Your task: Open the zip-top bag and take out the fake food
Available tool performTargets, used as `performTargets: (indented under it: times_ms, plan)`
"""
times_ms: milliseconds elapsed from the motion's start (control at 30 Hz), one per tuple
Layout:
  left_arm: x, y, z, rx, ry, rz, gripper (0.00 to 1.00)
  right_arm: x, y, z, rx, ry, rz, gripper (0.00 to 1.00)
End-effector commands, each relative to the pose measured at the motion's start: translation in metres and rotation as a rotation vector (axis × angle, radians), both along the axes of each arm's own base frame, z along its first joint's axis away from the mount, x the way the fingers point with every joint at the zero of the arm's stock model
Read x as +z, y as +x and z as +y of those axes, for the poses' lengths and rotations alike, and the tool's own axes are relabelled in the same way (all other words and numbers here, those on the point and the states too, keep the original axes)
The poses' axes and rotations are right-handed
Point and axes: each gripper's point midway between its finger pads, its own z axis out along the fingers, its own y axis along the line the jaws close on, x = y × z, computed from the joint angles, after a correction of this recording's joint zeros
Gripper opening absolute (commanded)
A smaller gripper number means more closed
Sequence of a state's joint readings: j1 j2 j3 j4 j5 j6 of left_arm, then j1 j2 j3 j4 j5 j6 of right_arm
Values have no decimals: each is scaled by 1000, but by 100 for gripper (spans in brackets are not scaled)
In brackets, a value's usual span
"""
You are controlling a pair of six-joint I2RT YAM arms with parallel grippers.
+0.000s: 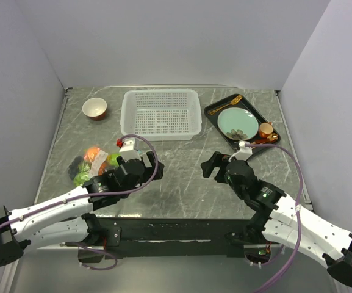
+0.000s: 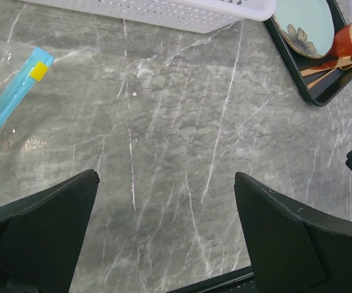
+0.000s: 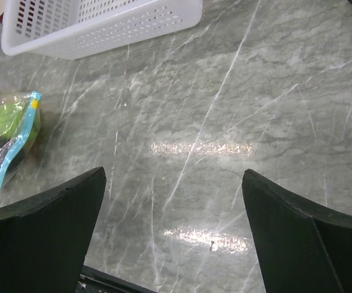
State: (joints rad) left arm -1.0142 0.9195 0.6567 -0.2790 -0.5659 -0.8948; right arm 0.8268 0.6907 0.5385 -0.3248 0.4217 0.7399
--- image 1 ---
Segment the clear zip top bag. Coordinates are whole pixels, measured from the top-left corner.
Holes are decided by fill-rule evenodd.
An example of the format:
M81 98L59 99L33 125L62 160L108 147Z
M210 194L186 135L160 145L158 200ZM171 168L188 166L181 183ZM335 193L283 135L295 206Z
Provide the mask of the clear zip top bag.
M107 156L109 154L109 152L106 152L101 148L101 151L98 153L95 160L92 163L89 163L91 164L90 179L94 176L103 175L105 172L116 169L107 163Z

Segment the fake orange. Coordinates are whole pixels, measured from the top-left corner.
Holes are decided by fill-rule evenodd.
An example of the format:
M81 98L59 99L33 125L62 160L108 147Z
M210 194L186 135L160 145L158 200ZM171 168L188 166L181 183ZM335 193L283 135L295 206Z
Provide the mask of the fake orange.
M88 148L84 154L84 161L88 163L92 163L100 151L101 149L97 146L92 146Z

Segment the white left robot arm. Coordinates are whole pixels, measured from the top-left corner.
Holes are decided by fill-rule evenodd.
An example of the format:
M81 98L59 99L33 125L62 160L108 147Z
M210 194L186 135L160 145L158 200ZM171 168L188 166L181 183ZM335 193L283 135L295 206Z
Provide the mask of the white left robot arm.
M108 243L108 231L94 211L114 205L131 193L163 177L164 165L149 151L140 159L94 176L73 190L23 209L0 208L0 267L25 253L66 242L92 246Z

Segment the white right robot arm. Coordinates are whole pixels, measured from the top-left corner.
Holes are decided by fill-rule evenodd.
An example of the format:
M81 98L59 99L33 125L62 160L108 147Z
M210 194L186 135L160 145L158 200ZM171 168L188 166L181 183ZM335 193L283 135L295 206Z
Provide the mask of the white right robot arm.
M276 242L317 261L336 281L352 287L352 232L339 228L297 204L275 185L258 179L246 161L215 152L201 164L203 177L226 183L255 211L233 239L247 243Z

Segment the fake green cabbage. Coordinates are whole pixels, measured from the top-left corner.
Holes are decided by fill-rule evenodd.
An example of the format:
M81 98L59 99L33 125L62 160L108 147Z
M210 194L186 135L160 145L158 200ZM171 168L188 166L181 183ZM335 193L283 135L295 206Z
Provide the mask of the fake green cabbage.
M117 167L118 167L117 158L118 158L119 156L120 156L119 153L110 153L110 154L107 156L107 163L108 163L110 166L117 168Z

